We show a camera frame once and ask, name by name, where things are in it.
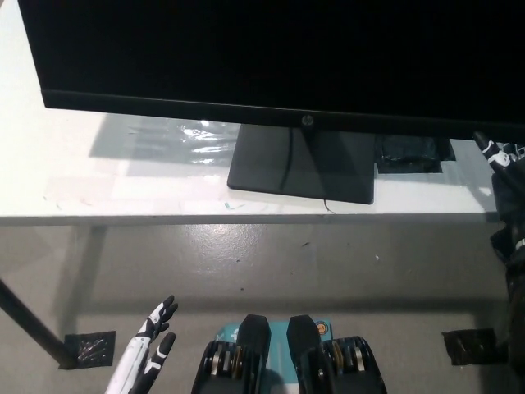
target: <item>computer monitor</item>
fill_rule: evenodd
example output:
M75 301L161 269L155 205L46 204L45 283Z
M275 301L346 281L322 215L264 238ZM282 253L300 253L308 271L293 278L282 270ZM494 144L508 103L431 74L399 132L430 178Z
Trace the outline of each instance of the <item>computer monitor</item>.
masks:
M373 134L525 140L510 3L19 4L47 107L243 123L230 187L370 203Z

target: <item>robot finger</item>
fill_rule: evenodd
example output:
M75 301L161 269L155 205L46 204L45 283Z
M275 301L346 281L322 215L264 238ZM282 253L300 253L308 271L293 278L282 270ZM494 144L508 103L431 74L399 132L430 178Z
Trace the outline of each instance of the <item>robot finger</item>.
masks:
M175 343L175 339L176 335L173 332L169 332L164 337L161 344L158 346L157 351L153 353L146 363L144 371L137 377L135 385L130 390L130 394L147 394L149 390L151 390L151 387L155 383L155 380L157 380L162 366Z

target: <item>metal rod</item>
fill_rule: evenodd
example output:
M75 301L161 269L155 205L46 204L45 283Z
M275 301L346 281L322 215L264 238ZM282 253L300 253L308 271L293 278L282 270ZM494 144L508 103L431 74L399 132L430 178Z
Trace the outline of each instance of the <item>metal rod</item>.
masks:
M75 369L78 362L43 323L20 301L7 285L0 280L0 308L6 312L30 337L36 341L61 369Z

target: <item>monitor cable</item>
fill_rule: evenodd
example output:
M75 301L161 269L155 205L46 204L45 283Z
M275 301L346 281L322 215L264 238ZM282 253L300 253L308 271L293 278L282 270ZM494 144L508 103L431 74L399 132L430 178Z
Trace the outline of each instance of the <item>monitor cable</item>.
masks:
M288 128L288 157L286 159L286 167L285 167L285 173L282 176L281 183L279 184L279 190L283 190L286 186L286 182L288 181L288 176L290 175L290 171L292 168L292 160L294 158L294 130L289 127Z

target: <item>black tape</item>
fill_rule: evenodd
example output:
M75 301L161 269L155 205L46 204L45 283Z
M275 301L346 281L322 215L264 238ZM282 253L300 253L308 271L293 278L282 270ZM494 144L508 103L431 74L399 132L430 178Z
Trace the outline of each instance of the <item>black tape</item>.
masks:
M66 335L64 344L78 360L76 368L111 367L115 355L116 332Z
M443 332L452 365L506 364L506 345L498 345L492 328Z

